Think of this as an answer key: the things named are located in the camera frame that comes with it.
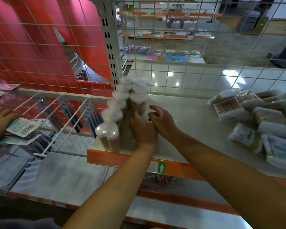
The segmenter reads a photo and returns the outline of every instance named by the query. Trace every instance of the metal mesh panel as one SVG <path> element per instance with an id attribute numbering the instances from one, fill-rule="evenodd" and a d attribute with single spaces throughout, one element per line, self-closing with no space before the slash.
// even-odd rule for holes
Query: metal mesh panel
<path id="1" fill-rule="evenodd" d="M 286 91 L 286 0 L 114 3 L 123 74 L 148 78 L 152 94 Z"/>
<path id="2" fill-rule="evenodd" d="M 120 66 L 109 58 L 116 43 L 104 31 L 115 22 L 107 20 L 110 7 L 100 14 L 103 5 L 96 5 L 89 0 L 0 0 L 0 80 L 110 96 L 111 73 Z"/>

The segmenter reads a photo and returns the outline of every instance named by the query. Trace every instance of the pink paper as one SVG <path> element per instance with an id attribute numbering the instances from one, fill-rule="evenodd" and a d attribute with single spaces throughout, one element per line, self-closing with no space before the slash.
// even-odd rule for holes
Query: pink paper
<path id="1" fill-rule="evenodd" d="M 155 59 L 155 58 L 157 58 L 157 57 L 158 57 L 158 55 L 149 54 L 149 55 L 148 55 L 148 56 L 146 56 L 146 57 L 148 57 L 149 59 Z"/>

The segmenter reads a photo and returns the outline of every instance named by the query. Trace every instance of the green and white label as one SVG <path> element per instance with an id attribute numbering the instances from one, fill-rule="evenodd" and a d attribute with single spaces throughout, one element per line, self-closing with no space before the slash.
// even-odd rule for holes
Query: green and white label
<path id="1" fill-rule="evenodd" d="M 165 173 L 165 166 L 166 166 L 166 162 L 151 161 L 149 163 L 149 167 L 147 169 L 147 172 L 164 174 Z"/>

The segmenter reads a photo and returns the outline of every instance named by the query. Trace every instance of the white wall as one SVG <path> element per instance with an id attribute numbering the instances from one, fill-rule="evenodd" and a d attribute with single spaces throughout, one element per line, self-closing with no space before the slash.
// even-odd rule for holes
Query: white wall
<path id="1" fill-rule="evenodd" d="M 272 4 L 270 7 L 267 17 L 269 19 L 275 18 L 275 19 L 286 19 L 286 0 L 275 0 L 274 2 L 280 2 L 282 3 L 277 3 L 277 4 Z"/>

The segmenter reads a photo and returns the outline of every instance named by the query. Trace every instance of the gray fabric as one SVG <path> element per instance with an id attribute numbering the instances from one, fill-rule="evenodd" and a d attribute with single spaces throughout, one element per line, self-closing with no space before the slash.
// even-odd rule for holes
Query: gray fabric
<path id="1" fill-rule="evenodd" d="M 0 229 L 60 229 L 53 218 L 36 221 L 26 219 L 0 219 Z"/>

